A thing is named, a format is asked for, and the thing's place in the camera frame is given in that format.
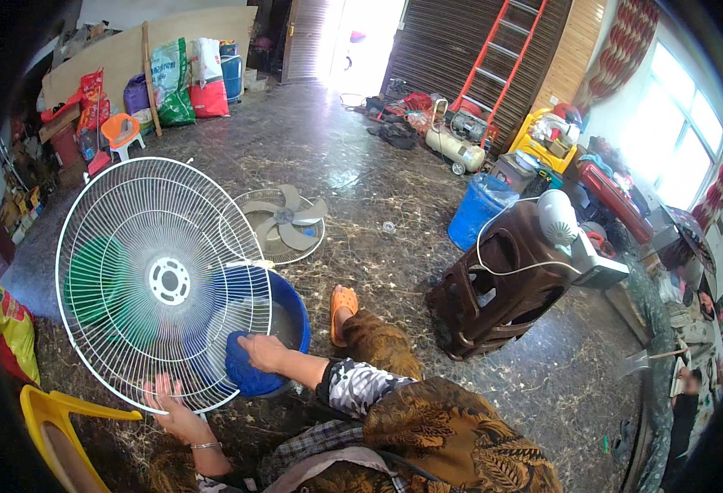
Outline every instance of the orange slipper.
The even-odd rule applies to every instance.
[[[356,292],[353,291],[352,288],[339,287],[339,291],[337,291],[336,287],[331,290],[331,344],[337,348],[345,348],[348,346],[348,343],[337,337],[337,328],[334,321],[335,315],[337,310],[343,306],[356,315],[356,312],[359,310],[359,301],[356,299]]]

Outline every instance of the silver bangle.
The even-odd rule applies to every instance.
[[[222,448],[221,442],[212,442],[212,443],[203,443],[202,445],[192,445],[192,450],[194,449],[209,449],[212,447],[218,447]]]

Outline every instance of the foot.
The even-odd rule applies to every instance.
[[[342,285],[337,285],[336,288],[334,288],[334,291],[341,292]],[[342,327],[345,325],[345,321],[353,316],[353,312],[347,307],[347,306],[341,306],[339,309],[337,309],[337,312],[334,314],[334,323],[335,323],[335,336],[336,339],[340,341],[344,341],[345,338],[342,336]]]

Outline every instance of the yellow bag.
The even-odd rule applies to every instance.
[[[27,307],[0,286],[0,362],[22,380],[41,384],[35,359],[35,330]]]

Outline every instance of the red patterned curtain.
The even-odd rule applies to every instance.
[[[581,116],[615,94],[635,74],[652,44],[660,7],[652,0],[621,0],[605,44],[577,89],[573,106]]]
[[[721,216],[723,210],[723,164],[717,172],[717,179],[709,186],[702,201],[693,207],[693,217],[706,234],[711,225]]]

